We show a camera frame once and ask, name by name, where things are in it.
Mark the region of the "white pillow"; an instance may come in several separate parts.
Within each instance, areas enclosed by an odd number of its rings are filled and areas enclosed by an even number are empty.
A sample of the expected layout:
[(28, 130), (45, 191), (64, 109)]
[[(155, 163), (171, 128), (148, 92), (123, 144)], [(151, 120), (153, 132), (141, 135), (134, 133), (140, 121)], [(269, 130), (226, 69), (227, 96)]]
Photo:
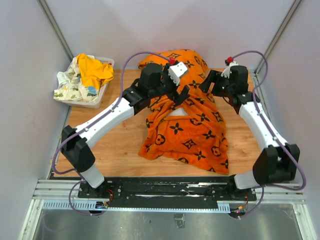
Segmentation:
[(184, 117), (188, 115), (189, 114), (184, 110), (183, 107), (179, 107), (168, 114), (169, 117)]

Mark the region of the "orange flower-pattern pillowcase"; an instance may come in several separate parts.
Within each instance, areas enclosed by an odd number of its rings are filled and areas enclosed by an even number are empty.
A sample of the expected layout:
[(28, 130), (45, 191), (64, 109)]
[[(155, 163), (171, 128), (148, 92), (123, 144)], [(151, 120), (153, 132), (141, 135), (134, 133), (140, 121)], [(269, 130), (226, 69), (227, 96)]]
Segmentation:
[[(229, 174), (227, 127), (211, 93), (203, 93), (199, 85), (206, 79), (208, 65), (195, 51), (176, 49), (148, 55), (138, 63), (142, 70), (149, 63), (162, 67), (166, 58), (183, 62), (188, 73), (180, 80), (178, 91), (189, 87), (189, 98), (175, 106), (167, 96), (151, 100), (150, 114), (145, 119), (147, 137), (138, 154), (147, 159), (172, 158), (205, 171)], [(177, 108), (188, 116), (168, 116)]]

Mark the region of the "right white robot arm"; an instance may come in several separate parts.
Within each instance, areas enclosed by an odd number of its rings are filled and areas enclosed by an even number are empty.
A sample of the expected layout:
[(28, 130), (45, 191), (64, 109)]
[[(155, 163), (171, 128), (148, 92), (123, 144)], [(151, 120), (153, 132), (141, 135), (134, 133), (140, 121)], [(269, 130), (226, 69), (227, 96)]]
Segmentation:
[(279, 186), (296, 177), (300, 149), (290, 144), (272, 125), (254, 90), (249, 90), (249, 71), (243, 65), (231, 63), (222, 71), (210, 70), (200, 84), (203, 93), (227, 98), (229, 105), (245, 121), (253, 133), (260, 154), (252, 170), (228, 178), (226, 193), (232, 200), (240, 199), (245, 190)]

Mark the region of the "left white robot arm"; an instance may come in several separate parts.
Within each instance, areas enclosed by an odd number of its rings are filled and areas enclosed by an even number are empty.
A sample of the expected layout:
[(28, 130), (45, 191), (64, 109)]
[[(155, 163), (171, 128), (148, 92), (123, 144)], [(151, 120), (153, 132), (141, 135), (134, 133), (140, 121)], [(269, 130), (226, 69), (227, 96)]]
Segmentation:
[(183, 62), (175, 61), (165, 66), (149, 63), (142, 69), (140, 77), (109, 107), (75, 128), (68, 125), (62, 130), (60, 151), (90, 186), (89, 191), (96, 198), (107, 193), (107, 185), (95, 165), (92, 148), (117, 125), (147, 108), (151, 99), (167, 96), (176, 106), (181, 105), (189, 97), (189, 87), (185, 86), (181, 92), (178, 92), (178, 87), (188, 71)]

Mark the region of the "yellow cloth in basket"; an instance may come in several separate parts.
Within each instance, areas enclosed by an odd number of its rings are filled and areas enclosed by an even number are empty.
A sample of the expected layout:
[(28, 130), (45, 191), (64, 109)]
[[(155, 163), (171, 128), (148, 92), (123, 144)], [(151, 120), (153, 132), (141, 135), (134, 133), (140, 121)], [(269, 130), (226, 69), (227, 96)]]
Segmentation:
[(99, 90), (114, 79), (113, 67), (108, 63), (102, 63), (98, 59), (90, 58), (84, 53), (76, 57), (76, 62), (79, 67), (81, 83), (85, 87), (93, 87)]

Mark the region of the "white plastic basket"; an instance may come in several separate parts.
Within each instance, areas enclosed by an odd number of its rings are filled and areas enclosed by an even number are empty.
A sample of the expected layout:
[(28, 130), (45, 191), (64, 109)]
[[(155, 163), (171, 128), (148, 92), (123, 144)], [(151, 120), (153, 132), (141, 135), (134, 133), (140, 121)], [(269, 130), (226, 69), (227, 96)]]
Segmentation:
[(73, 106), (73, 107), (82, 107), (82, 108), (89, 108), (89, 109), (98, 109), (101, 106), (103, 97), (105, 95), (105, 92), (107, 90), (108, 84), (106, 83), (105, 85), (103, 85), (99, 90), (100, 93), (97, 97), (97, 101), (95, 102), (80, 102), (80, 101), (58, 101), (61, 103), (65, 103), (69, 106)]

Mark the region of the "white printed cloth in basket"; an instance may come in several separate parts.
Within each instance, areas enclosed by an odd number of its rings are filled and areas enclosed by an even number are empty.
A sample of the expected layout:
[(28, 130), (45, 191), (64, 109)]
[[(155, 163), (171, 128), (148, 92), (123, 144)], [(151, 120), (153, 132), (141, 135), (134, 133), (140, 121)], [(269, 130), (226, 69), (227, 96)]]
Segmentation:
[(100, 90), (94, 86), (84, 86), (77, 58), (74, 57), (66, 71), (57, 73), (58, 87), (53, 92), (56, 101), (96, 102)]

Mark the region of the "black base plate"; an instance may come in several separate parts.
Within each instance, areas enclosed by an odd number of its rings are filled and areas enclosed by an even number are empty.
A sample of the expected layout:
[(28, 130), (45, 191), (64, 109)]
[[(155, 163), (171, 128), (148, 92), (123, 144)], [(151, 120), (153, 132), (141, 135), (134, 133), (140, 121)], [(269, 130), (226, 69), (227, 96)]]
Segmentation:
[(215, 209), (219, 201), (233, 204), (254, 202), (251, 189), (236, 190), (228, 177), (107, 177), (101, 186), (81, 183), (79, 198), (107, 199), (111, 206), (135, 209)]

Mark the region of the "aluminium rail frame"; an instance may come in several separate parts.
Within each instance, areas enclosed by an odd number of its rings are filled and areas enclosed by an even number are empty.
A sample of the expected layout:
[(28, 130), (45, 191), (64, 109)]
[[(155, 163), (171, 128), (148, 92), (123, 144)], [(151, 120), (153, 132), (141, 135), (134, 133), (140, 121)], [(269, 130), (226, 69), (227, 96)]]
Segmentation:
[(21, 240), (315, 240), (297, 184), (233, 189), (226, 177), (39, 180)]

